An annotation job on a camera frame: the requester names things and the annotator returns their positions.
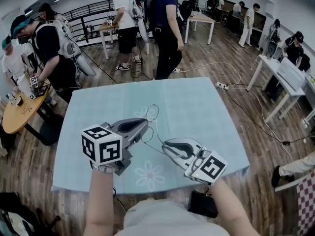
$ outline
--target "checkered fabric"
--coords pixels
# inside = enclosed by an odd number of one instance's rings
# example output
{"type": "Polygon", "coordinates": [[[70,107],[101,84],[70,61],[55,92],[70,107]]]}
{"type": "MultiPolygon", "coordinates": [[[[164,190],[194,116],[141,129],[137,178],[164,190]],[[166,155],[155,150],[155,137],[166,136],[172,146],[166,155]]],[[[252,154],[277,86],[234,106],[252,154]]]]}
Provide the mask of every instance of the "checkered fabric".
{"type": "Polygon", "coordinates": [[[315,172],[297,186],[299,224],[298,236],[304,236],[315,223],[315,172]]]}

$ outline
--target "white pants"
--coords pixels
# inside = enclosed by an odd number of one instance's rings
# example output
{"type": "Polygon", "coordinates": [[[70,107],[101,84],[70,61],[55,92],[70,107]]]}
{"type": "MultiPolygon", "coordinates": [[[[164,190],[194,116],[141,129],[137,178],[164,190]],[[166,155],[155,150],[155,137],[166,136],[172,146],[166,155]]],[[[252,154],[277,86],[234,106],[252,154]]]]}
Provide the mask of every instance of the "white pants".
{"type": "Polygon", "coordinates": [[[281,176],[290,176],[296,173],[304,173],[315,169],[315,151],[301,160],[294,161],[279,168],[281,176]]]}
{"type": "Polygon", "coordinates": [[[244,24],[244,28],[243,28],[243,34],[241,36],[241,40],[239,42],[240,45],[244,45],[245,42],[247,44],[251,44],[251,34],[252,34],[252,27],[251,29],[248,29],[248,25],[244,24]]]}

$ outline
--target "woman in blue shirt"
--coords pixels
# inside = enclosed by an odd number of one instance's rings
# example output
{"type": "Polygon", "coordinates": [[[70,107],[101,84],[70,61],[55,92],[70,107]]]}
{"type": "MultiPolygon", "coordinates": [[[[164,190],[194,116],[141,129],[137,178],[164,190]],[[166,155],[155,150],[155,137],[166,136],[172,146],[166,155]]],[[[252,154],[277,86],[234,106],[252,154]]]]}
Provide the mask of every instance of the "woman in blue shirt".
{"type": "Polygon", "coordinates": [[[167,79],[182,60],[183,39],[177,24],[177,0],[157,0],[155,36],[159,48],[156,80],[167,79]]]}

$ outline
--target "electrical outlet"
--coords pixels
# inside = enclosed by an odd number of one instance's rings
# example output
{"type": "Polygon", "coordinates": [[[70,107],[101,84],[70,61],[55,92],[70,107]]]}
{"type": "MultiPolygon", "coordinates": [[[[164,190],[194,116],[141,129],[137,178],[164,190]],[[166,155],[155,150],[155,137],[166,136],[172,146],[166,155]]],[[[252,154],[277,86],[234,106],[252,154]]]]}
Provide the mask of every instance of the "electrical outlet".
{"type": "Polygon", "coordinates": [[[221,83],[221,82],[217,82],[216,87],[221,88],[223,90],[228,90],[228,86],[226,84],[221,83]]]}

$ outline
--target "black shorts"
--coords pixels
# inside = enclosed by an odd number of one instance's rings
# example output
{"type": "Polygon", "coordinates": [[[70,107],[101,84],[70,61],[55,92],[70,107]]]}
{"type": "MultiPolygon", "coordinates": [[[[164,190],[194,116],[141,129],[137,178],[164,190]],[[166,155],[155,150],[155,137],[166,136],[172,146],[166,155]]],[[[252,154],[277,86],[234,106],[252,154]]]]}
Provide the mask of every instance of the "black shorts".
{"type": "Polygon", "coordinates": [[[137,28],[120,29],[118,31],[119,52],[122,54],[129,54],[132,48],[136,46],[137,28]]]}

